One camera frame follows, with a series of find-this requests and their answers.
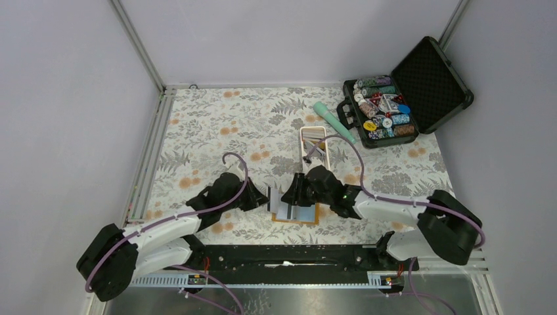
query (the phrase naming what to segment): white wall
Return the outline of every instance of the white wall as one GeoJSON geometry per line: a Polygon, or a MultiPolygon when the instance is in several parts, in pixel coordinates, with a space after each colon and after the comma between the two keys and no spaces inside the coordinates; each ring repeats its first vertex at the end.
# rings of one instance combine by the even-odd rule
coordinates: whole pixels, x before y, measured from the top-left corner
{"type": "Polygon", "coordinates": [[[339,83],[388,74],[458,0],[123,0],[168,84],[339,83]]]}
{"type": "Polygon", "coordinates": [[[2,1],[0,39],[0,314],[78,314],[157,92],[108,1],[2,1]]]}
{"type": "Polygon", "coordinates": [[[449,46],[476,94],[436,134],[484,222],[505,315],[557,314],[557,1],[472,1],[449,46]]]}

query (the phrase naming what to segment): case lid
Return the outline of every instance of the case lid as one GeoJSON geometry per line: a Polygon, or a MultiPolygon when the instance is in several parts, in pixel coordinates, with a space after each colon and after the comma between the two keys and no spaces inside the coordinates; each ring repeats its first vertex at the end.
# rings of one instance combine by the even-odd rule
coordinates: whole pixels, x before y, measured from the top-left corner
{"type": "Polygon", "coordinates": [[[421,133],[434,132],[474,99],[432,37],[424,37],[392,71],[391,78],[421,133]]]}

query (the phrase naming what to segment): black carrying case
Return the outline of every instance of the black carrying case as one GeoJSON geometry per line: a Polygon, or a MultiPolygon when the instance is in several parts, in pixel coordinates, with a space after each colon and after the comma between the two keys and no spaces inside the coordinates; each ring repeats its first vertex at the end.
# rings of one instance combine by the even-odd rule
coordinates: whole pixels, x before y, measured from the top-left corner
{"type": "Polygon", "coordinates": [[[424,37],[390,74],[391,84],[401,94],[411,109],[411,135],[371,139],[363,123],[369,118],[360,111],[354,100],[356,80],[344,82],[345,99],[336,111],[340,122],[347,129],[356,128],[366,148],[381,148],[410,143],[419,133],[430,134],[439,126],[471,105],[474,95],[451,66],[445,53],[433,37],[424,37]]]}

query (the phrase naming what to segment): mint green object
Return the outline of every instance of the mint green object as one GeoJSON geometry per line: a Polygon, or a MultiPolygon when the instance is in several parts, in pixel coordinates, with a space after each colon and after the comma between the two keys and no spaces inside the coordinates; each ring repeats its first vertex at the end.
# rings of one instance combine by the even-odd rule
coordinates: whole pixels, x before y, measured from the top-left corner
{"type": "Polygon", "coordinates": [[[338,121],[338,119],[336,119],[336,117],[334,117],[333,114],[329,112],[329,109],[325,104],[323,104],[322,102],[317,102],[313,105],[313,110],[315,110],[317,115],[327,120],[327,122],[334,128],[334,130],[340,133],[341,136],[347,138],[348,141],[352,142],[353,144],[356,143],[356,139],[352,136],[350,131],[348,131],[348,129],[346,129],[346,127],[344,127],[344,125],[342,125],[340,121],[338,121]]]}

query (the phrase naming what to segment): floral tablecloth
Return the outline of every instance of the floral tablecloth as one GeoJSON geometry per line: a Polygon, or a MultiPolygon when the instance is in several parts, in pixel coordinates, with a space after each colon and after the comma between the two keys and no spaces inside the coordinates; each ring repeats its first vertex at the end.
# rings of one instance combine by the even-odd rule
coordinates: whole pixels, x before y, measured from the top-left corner
{"type": "MultiPolygon", "coordinates": [[[[339,87],[178,90],[142,219],[183,207],[225,170],[221,157],[228,151],[245,158],[262,192],[267,186],[287,190],[293,173],[301,171],[298,129],[319,125],[330,135],[336,133],[312,105],[321,101],[336,113],[343,99],[339,87]]],[[[388,148],[364,149],[360,142],[356,147],[366,164],[367,188],[403,196],[424,196],[435,189],[452,192],[435,135],[388,148]]],[[[337,178],[358,184],[361,169],[350,146],[331,139],[329,148],[337,178]]],[[[343,219],[326,207],[318,225],[279,223],[260,207],[228,211],[196,235],[205,244],[373,243],[385,232],[408,229],[398,222],[343,219]]]]}

